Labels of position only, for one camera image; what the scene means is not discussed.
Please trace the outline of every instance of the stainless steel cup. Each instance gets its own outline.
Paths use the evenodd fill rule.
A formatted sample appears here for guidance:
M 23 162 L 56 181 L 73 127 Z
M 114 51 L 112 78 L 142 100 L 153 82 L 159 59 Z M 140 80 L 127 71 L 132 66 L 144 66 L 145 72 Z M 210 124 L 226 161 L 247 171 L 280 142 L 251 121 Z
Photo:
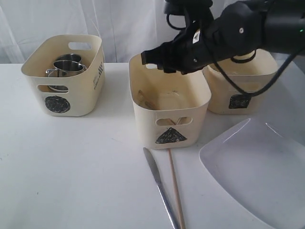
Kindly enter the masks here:
M 78 63 L 82 63 L 81 56 L 78 54 L 74 54 L 74 53 L 64 54 L 64 55 L 58 57 L 56 60 L 57 61 L 67 60 L 67 61 L 75 61 Z
M 48 69 L 45 73 L 46 77 L 70 77 L 83 73 L 87 67 L 81 63 L 68 60 L 58 60 L 53 63 L 54 68 Z M 48 86 L 56 92 L 68 92 L 66 86 L 54 85 Z

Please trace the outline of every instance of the storage bin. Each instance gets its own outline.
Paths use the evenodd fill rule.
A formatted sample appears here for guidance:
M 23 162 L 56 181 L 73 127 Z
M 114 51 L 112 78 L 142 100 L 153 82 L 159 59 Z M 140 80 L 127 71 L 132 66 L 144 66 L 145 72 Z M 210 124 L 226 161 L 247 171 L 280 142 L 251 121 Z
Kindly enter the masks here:
M 211 91 L 202 71 L 182 75 L 130 60 L 130 90 L 143 146 L 165 149 L 190 146 L 202 129 Z
M 238 59 L 248 58 L 252 54 Z M 235 63 L 231 59 L 220 61 L 227 75 L 244 91 L 252 93 L 263 88 L 274 76 L 278 66 L 272 55 L 257 50 L 255 58 L 247 63 Z M 203 74 L 212 92 L 208 109 L 217 114 L 250 114 L 262 103 L 264 94 L 249 97 L 236 91 L 217 70 L 214 64 L 203 69 Z
M 87 43 L 90 49 L 71 49 L 69 45 Z M 45 77 L 54 68 L 56 58 L 67 53 L 79 54 L 87 70 L 71 77 Z M 105 73 L 102 40 L 93 35 L 59 35 L 46 40 L 21 68 L 42 110 L 53 116 L 82 116 L 95 107 Z M 68 92 L 51 90 L 50 85 L 63 85 Z

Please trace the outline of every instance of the black triangle drawing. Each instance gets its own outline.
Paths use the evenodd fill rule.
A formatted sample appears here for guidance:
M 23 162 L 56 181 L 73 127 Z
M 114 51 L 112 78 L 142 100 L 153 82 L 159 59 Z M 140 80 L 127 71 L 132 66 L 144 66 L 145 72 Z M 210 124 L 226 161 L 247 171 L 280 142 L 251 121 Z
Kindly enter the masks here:
M 160 137 L 158 137 L 157 144 L 175 143 L 187 140 L 182 134 L 176 131 L 174 128 L 169 128 Z

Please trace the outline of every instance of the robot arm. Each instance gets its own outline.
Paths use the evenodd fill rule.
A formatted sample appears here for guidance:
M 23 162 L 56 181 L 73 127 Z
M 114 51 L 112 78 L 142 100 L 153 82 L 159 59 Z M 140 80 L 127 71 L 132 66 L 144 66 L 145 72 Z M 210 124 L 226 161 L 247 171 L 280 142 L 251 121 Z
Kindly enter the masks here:
M 304 0 L 238 1 L 217 19 L 209 9 L 212 0 L 166 1 L 167 19 L 184 16 L 186 27 L 173 41 L 141 54 L 142 64 L 156 64 L 165 73 L 192 73 L 258 48 L 305 54 Z

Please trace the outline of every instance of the butter knife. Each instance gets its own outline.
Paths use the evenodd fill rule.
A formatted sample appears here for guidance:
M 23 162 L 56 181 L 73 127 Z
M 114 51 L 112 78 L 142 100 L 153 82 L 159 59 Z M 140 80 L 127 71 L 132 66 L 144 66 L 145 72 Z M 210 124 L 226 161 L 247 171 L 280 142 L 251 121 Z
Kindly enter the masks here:
M 170 218 L 173 229 L 180 229 L 179 223 L 178 223 L 178 221 L 175 217 L 175 214 L 174 214 L 173 209 L 170 205 L 170 202 L 168 201 L 168 199 L 166 197 L 166 193 L 165 193 L 162 181 L 161 181 L 159 169 L 158 169 L 157 164 L 156 164 L 156 162 L 153 158 L 153 155 L 151 154 L 151 152 L 147 148 L 143 148 L 143 151 L 144 151 L 147 163 L 149 165 L 149 168 L 152 171 L 153 178 L 154 178 L 154 180 L 157 184 L 159 193 L 161 195 L 161 198 L 162 198 L 163 204 L 165 206 L 166 212 L 168 214 L 168 217 Z

